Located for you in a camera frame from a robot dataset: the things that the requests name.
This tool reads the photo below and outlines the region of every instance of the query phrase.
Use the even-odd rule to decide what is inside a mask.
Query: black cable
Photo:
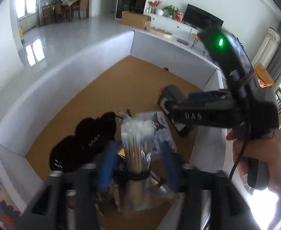
[[[240,160],[242,159],[243,157],[243,154],[244,154],[244,151],[245,151],[245,148],[246,148],[246,145],[247,145],[247,142],[248,142],[248,139],[249,139],[249,136],[250,136],[250,131],[251,131],[251,125],[249,123],[249,121],[246,122],[246,134],[245,134],[245,139],[244,139],[244,142],[243,142],[243,146],[242,146],[242,149],[241,149],[241,152],[239,153],[233,167],[232,167],[232,170],[230,172],[230,175],[229,175],[229,179],[230,181],[232,180],[232,177],[233,177],[233,174],[240,162]]]

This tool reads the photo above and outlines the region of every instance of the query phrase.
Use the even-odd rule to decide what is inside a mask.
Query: red decoration
[[[178,11],[175,20],[176,20],[177,22],[181,22],[182,19],[183,19],[183,16],[184,16],[184,13],[180,13],[180,12]]]
[[[149,1],[148,1],[148,4],[149,4],[151,7],[153,7],[154,9],[156,9],[157,6],[159,6],[159,5],[162,4],[162,1],[160,1],[160,0],[155,0],[155,1],[153,2],[153,1],[149,0]]]

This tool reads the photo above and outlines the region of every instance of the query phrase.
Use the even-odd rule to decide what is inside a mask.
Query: potted plant
[[[168,16],[169,16],[170,18],[173,17],[173,15],[174,15],[174,13],[175,13],[176,11],[179,11],[179,9],[178,9],[177,7],[175,7],[175,6],[173,6],[173,5],[168,5],[168,6],[164,7],[163,10],[166,10],[166,11],[167,11]]]
[[[151,6],[151,11],[150,12],[154,13],[156,8],[157,8],[157,6],[162,4],[162,1],[160,1],[160,0],[155,0],[155,1],[149,0],[148,4]]]

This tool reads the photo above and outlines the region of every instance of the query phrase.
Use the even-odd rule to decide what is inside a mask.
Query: dining table
[[[65,7],[65,6],[68,6],[68,11],[69,11],[69,21],[71,21],[71,6],[78,2],[79,0],[68,0],[68,1],[65,1],[65,2],[62,2],[62,7]]]

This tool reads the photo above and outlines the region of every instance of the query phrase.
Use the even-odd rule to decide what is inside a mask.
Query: tv
[[[182,22],[190,24],[200,30],[210,26],[221,27],[224,23],[223,20],[216,16],[190,4],[187,5]]]

